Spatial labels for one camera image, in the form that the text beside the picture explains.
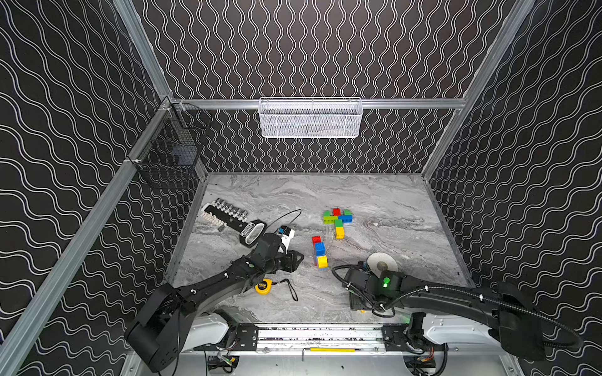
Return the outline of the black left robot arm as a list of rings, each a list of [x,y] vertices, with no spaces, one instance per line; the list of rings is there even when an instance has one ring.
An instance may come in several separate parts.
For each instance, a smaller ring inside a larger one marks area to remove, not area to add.
[[[268,233],[252,251],[213,277],[175,288],[157,288],[125,330],[125,340],[148,366],[159,373],[184,350],[193,321],[215,305],[255,288],[266,275],[295,272],[305,255],[285,246],[282,237]]]

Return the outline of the yellow square lego brick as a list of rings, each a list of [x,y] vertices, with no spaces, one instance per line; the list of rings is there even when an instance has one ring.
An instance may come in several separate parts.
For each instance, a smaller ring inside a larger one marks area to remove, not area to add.
[[[335,238],[336,239],[343,239],[344,237],[345,237],[344,228],[343,227],[337,227],[335,229]]]

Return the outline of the yellow small lego brick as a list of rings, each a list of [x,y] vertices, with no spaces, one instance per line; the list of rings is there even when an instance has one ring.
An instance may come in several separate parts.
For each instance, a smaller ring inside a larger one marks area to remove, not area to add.
[[[326,255],[321,255],[316,258],[316,266],[318,269],[326,269],[329,267],[329,259]]]

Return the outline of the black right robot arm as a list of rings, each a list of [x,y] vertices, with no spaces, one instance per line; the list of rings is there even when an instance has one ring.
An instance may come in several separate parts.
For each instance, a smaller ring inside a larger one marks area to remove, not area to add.
[[[516,357],[542,361],[549,349],[580,350],[583,338],[574,329],[541,313],[515,285],[465,288],[421,280],[393,270],[377,273],[362,263],[332,268],[332,274],[356,302],[352,309],[392,318],[413,309],[410,321],[425,324],[430,311],[481,324],[485,334]]]

